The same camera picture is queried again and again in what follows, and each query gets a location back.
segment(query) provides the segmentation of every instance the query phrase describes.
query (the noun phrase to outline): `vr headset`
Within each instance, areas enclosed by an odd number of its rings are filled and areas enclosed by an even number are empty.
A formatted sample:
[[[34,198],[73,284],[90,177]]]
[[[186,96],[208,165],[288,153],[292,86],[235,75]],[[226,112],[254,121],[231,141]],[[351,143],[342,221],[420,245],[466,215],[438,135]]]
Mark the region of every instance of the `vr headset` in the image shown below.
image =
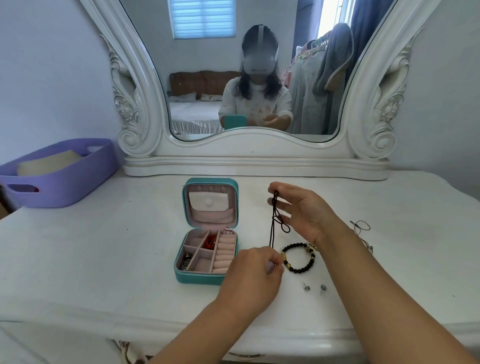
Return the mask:
[[[264,43],[264,25],[258,26],[258,44],[257,49],[243,52],[243,69],[247,74],[271,74],[275,69],[278,58],[278,46],[274,54],[263,48]]]

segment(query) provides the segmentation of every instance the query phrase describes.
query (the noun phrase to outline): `jewelry box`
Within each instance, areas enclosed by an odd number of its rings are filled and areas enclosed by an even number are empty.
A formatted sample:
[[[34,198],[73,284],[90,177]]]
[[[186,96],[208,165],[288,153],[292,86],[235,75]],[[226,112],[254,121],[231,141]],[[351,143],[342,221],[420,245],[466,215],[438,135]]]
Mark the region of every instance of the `jewelry box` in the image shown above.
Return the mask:
[[[239,250],[239,188],[231,178],[190,178],[182,189],[185,218],[193,227],[175,258],[180,283],[220,285]]]

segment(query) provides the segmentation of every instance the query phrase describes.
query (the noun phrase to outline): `beaded bracelet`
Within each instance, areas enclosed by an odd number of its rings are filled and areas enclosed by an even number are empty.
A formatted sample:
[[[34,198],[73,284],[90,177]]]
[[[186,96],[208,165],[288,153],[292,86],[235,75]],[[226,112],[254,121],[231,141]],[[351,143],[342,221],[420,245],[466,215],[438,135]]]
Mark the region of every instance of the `beaded bracelet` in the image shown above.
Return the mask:
[[[306,266],[304,266],[303,268],[300,268],[300,269],[295,269],[294,267],[292,267],[292,265],[287,261],[287,256],[285,254],[288,249],[296,248],[297,246],[301,246],[301,247],[305,248],[305,250],[308,253],[310,253],[310,261],[308,262],[308,264]],[[282,254],[282,257],[283,257],[283,264],[285,264],[287,269],[290,272],[293,272],[293,273],[306,272],[307,270],[309,270],[313,266],[313,264],[315,262],[315,253],[313,252],[313,249],[306,243],[294,243],[294,244],[287,245],[285,248],[282,249],[281,254]]]

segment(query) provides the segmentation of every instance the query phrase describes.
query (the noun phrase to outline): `white sweatshirt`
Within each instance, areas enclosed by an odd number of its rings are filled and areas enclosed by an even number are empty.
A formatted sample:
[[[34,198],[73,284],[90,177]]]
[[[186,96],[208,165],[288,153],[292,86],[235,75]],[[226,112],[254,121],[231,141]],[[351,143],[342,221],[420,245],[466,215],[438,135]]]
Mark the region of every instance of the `white sweatshirt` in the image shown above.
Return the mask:
[[[264,96],[264,85],[255,85],[250,82],[252,98],[248,100],[241,95],[235,96],[238,80],[239,77],[234,78],[228,81],[225,86],[222,106],[218,111],[219,118],[226,115],[240,114],[245,115],[247,119],[255,120],[258,126],[263,126],[265,123],[264,117],[270,114],[293,117],[291,112],[292,96],[285,86],[282,86],[274,99],[269,100]]]

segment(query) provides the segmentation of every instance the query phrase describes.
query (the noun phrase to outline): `jewelry box lid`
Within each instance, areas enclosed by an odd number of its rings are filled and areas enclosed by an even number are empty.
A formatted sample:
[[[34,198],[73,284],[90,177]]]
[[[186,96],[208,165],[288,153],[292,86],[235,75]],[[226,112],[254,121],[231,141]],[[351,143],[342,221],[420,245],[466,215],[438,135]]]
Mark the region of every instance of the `jewelry box lid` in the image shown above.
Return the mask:
[[[182,199],[185,218],[193,228],[238,225],[239,186],[231,178],[190,178],[183,186]]]

